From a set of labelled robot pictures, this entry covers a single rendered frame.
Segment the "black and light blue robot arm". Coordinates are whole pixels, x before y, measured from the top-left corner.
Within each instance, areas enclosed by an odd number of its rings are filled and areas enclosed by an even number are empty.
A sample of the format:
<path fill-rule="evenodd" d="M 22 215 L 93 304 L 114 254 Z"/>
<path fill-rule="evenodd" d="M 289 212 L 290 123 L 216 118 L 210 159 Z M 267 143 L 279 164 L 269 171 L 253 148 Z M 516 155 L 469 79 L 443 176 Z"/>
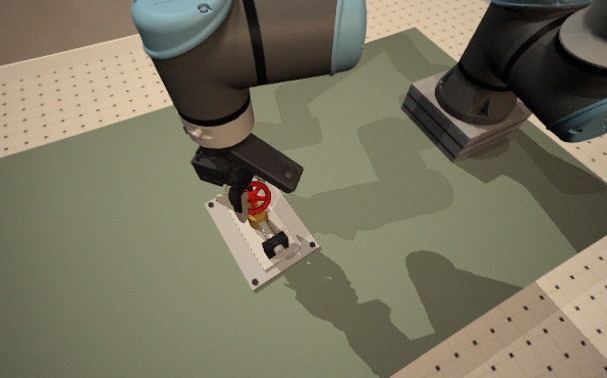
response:
<path fill-rule="evenodd" d="M 491 0 L 436 86 L 440 107 L 488 126 L 518 97 L 564 142 L 607 134 L 607 0 L 593 1 Z M 133 0 L 131 14 L 190 138 L 220 149 L 249 135 L 226 157 L 295 191 L 303 167 L 251 133 L 249 88 L 353 69 L 366 0 Z"/>

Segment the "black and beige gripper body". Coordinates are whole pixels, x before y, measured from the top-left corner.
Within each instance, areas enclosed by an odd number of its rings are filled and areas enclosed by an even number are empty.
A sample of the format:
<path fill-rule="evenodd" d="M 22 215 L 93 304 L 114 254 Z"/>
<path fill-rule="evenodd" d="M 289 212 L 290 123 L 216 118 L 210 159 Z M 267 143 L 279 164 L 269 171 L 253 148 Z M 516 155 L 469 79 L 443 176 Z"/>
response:
<path fill-rule="evenodd" d="M 247 140 L 248 136 L 240 143 L 231 147 L 215 149 L 199 146 L 195 156 L 191 160 L 191 164 L 200 180 L 221 187 L 224 184 L 232 186 L 234 182 L 239 182 L 242 190 L 247 189 L 255 174 L 227 158 L 226 154 L 228 151 L 240 147 Z M 211 151 L 208 149 L 211 149 Z"/>

